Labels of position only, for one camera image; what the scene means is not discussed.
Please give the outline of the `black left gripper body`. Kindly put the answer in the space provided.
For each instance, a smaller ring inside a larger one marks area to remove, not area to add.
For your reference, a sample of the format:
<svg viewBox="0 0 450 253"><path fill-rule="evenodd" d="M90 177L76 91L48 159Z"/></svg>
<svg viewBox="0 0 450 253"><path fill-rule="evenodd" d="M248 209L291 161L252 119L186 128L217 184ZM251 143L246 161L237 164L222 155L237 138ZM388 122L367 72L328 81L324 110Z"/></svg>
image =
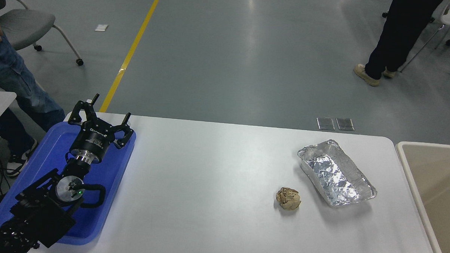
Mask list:
<svg viewBox="0 0 450 253"><path fill-rule="evenodd" d="M102 162L108 147L115 140L111 128L111 124L100 119L97 122L83 122L79 134L70 147L71 154L78 157L80 153L86 151L94 155L92 163Z"/></svg>

